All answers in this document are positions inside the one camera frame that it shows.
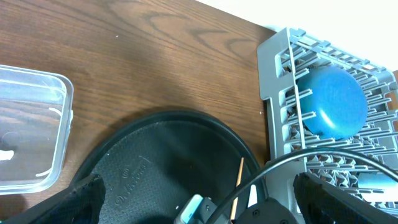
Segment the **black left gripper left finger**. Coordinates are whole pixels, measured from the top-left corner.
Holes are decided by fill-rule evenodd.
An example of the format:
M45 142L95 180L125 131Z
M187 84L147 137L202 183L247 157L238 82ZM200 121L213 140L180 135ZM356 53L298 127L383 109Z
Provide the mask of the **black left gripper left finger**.
M106 189L98 174L90 174L65 190L4 221L8 224L97 224Z

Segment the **wooden chopstick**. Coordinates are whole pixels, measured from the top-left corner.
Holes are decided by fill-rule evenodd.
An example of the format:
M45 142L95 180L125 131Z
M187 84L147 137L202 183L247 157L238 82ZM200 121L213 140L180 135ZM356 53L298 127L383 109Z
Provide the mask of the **wooden chopstick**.
M238 170L238 175L237 175L237 179L236 179L236 187L238 187L240 185L240 183L241 183L242 174L243 174L243 166L244 166L244 158L242 157L241 160L240 160L240 164L239 164L239 170ZM235 219L237 206L238 206L238 198L236 197L233 200L233 204L231 206L231 212L230 212L230 216L229 216L230 220L234 220Z

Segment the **light blue plastic knife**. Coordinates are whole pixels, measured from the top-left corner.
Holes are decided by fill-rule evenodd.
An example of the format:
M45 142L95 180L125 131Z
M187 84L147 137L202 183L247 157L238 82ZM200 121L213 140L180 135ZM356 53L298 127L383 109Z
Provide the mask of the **light blue plastic knife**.
M254 184L251 185L250 191L249 191L249 199L248 199L248 205L247 208L257 204L257 188Z

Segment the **white napkin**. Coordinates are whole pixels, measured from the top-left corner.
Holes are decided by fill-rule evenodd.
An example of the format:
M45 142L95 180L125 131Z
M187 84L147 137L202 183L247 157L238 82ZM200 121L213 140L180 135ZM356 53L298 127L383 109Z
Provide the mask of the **white napkin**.
M13 150L10 151L0 150L0 161L9 161L13 158L13 156L14 156Z

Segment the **light blue plastic cup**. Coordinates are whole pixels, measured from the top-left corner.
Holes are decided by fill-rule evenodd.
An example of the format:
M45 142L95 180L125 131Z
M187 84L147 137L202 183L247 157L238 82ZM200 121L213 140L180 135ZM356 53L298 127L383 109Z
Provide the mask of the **light blue plastic cup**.
M397 202L397 182L384 174L361 173L358 187L372 190L362 194L367 202Z

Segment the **dark blue round plate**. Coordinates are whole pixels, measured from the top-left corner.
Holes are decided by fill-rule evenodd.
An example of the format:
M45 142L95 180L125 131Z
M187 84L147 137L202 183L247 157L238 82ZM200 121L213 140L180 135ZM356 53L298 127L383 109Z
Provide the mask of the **dark blue round plate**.
M300 99L301 112L314 112L304 120L320 139L347 139L357 134L368 117L368 104L360 84L338 67L311 68L298 80L298 90L312 94Z

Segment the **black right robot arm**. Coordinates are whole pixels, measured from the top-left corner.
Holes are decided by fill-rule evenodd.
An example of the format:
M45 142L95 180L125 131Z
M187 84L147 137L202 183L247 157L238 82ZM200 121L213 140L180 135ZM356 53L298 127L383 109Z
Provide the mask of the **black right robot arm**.
M297 224L292 213L274 198L252 205L233 220L234 224Z

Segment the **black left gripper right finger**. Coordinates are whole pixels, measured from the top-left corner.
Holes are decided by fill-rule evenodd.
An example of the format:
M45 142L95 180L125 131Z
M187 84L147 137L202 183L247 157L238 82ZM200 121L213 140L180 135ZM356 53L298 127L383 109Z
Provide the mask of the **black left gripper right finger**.
M308 173L295 176L294 194L306 223L397 224L397 218Z

